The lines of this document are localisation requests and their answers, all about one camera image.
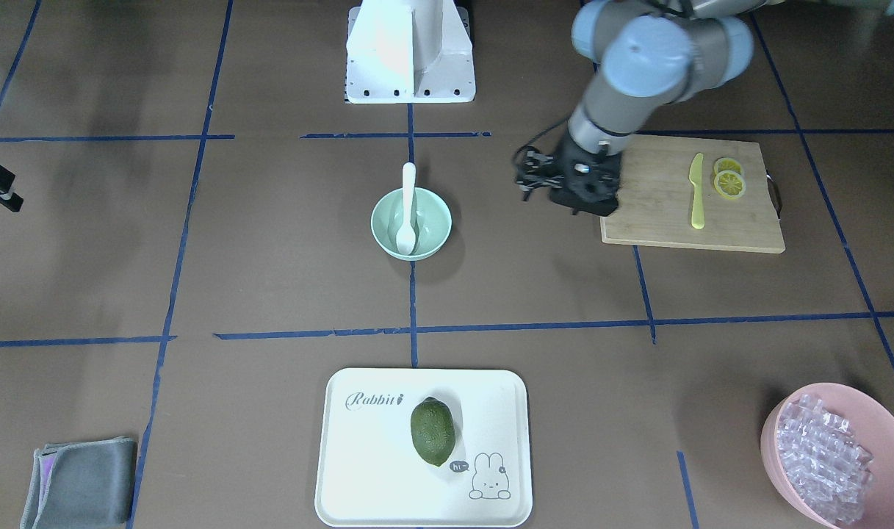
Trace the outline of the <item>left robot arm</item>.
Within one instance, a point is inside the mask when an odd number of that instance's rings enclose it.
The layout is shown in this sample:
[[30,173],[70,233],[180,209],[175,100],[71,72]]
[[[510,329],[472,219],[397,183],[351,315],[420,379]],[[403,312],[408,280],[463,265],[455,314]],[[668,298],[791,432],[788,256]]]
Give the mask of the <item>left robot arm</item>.
[[687,101],[742,74],[754,54],[742,14],[765,1],[587,1],[574,49],[596,65],[551,154],[524,144],[515,183],[528,200],[546,188],[573,213],[607,217],[619,205],[622,155],[661,105]]

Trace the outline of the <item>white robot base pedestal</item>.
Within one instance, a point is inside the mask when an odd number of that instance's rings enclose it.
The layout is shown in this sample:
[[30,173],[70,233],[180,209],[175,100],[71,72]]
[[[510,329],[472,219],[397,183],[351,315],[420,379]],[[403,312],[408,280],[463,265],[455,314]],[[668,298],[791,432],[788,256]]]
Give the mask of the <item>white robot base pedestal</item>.
[[350,104],[461,104],[477,85],[469,1],[363,1],[348,13]]

